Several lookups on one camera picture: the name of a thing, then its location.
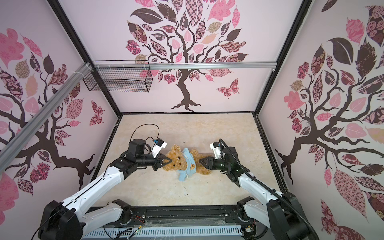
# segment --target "teddy bear's head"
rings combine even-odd
[[[174,170],[186,170],[187,169],[187,161],[178,145],[173,145],[166,155],[170,159],[172,159],[172,163],[169,163],[163,167],[165,171],[174,171]]]

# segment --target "stuffed animal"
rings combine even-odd
[[[199,163],[200,159],[208,157],[209,155],[199,154],[195,149],[189,152],[188,148],[184,148],[184,150],[181,151],[178,145],[173,145],[166,156],[172,159],[172,163],[165,165],[163,169],[165,171],[177,170],[180,173],[180,181],[184,181],[195,172],[202,175],[211,173],[211,170],[206,169]]]

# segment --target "pink wall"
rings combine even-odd
[[[46,1],[5,2],[0,16],[3,148],[82,60]],[[2,238],[30,238],[46,204],[89,182],[116,119],[101,92],[71,91],[0,178]]]
[[[223,61],[275,61],[301,3],[300,0],[188,2],[196,3],[196,15],[192,14],[192,7],[185,0],[87,0],[62,1],[61,4],[93,60],[134,60],[139,57],[149,58],[151,63],[177,63],[189,62],[192,54],[192,61],[196,62],[205,62],[207,58],[215,56],[213,62],[219,62],[225,56],[228,59],[224,58]],[[166,9],[174,14],[165,14]],[[147,18],[148,15],[143,11],[158,14],[158,17]],[[192,23],[190,31],[183,28],[171,30],[180,24],[182,18]],[[221,29],[227,23],[228,28],[222,37]],[[161,35],[170,37],[169,46],[166,39],[161,39]],[[194,40],[194,35],[201,38]],[[159,79],[158,71],[154,71],[149,93],[111,94],[122,112],[254,111],[269,73],[270,69],[231,69],[218,77],[200,69],[200,73],[194,73],[199,80],[194,78],[191,81],[189,73],[183,73],[178,79],[176,70],[172,70],[161,72],[163,76],[170,74],[170,77],[175,77],[174,81],[170,79],[166,83],[161,77]],[[229,89],[235,79],[238,79],[238,94]],[[227,98],[218,91],[219,88],[227,88],[222,91],[231,96]],[[133,102],[140,102],[140,105],[134,105]],[[179,108],[172,109],[178,104],[181,104]]]
[[[315,1],[260,114],[320,239],[382,238],[383,16],[382,1]]]

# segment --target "teddy bear's ear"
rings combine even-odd
[[[179,146],[179,145],[176,145],[176,144],[173,145],[170,149],[171,149],[171,151],[178,151],[178,152],[180,152],[180,150],[181,150],[181,149],[180,149],[180,146]]]

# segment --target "wire mesh basket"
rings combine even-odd
[[[108,91],[130,91],[130,92],[149,92],[152,84],[152,74],[146,66],[138,67],[96,67],[100,75],[100,80],[104,83]],[[101,91],[92,71],[85,75],[83,81],[90,91]]]

